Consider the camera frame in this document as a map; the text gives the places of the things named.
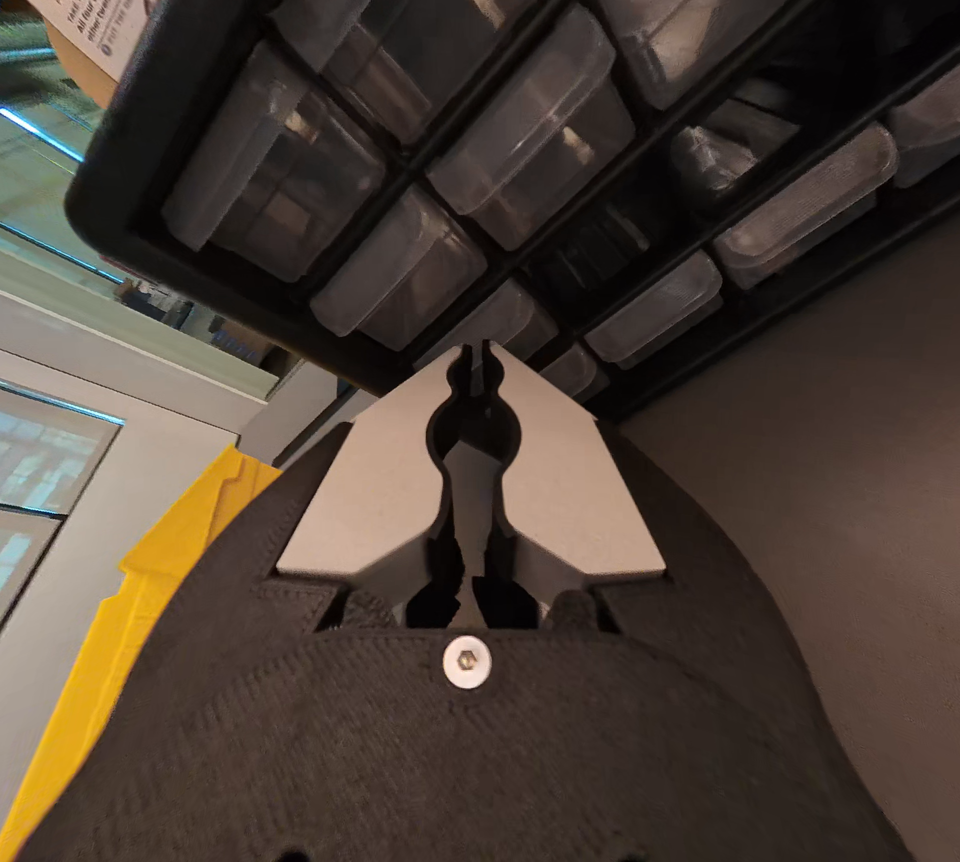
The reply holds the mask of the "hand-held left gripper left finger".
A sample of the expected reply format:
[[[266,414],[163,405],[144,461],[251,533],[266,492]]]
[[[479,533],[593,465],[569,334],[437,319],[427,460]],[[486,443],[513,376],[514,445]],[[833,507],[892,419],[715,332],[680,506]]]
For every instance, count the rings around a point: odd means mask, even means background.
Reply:
[[[276,562],[448,628],[465,565],[447,456],[470,407],[473,352],[458,345],[358,414]]]

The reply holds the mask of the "small clear plastic drawer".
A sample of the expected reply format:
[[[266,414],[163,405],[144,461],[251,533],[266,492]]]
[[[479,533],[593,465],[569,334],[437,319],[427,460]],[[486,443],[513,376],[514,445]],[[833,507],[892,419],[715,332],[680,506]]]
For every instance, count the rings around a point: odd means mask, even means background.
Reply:
[[[454,347],[469,345],[472,351],[470,393],[478,395],[484,388],[484,340],[495,342],[520,361],[526,361],[557,337],[558,332],[556,322],[546,310],[516,281],[508,280],[414,361],[414,371],[421,371]]]

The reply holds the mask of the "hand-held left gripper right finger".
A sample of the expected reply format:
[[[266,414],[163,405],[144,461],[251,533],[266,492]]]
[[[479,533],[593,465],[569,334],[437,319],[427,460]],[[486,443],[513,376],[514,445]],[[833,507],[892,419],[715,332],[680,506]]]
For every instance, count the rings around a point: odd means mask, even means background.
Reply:
[[[480,450],[497,464],[486,624],[539,626],[565,592],[660,579],[666,559],[594,416],[488,340],[480,377]]]

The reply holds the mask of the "window with white blinds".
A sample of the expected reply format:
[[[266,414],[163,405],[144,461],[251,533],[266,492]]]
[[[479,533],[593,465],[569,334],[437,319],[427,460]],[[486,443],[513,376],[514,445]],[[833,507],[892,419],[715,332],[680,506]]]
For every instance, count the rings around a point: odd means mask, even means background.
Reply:
[[[121,417],[2,381],[2,626],[124,426]]]

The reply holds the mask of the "instruction sheet on wooden stand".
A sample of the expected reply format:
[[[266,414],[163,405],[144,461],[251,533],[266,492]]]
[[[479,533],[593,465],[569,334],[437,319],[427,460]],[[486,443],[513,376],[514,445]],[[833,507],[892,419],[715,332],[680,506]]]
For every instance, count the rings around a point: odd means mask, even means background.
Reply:
[[[74,26],[60,24],[46,13],[42,13],[41,17],[51,48],[66,76],[99,109],[109,109],[123,83],[122,71],[115,70],[112,63],[104,61],[91,49],[86,37],[78,34]]]

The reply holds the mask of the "yellow plastic bin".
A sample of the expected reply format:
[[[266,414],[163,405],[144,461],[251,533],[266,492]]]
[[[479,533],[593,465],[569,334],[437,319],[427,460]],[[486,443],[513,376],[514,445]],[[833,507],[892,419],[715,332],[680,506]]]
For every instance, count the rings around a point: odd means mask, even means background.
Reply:
[[[1,834],[14,860],[102,735],[150,632],[212,541],[281,474],[229,446],[118,564],[30,760]]]

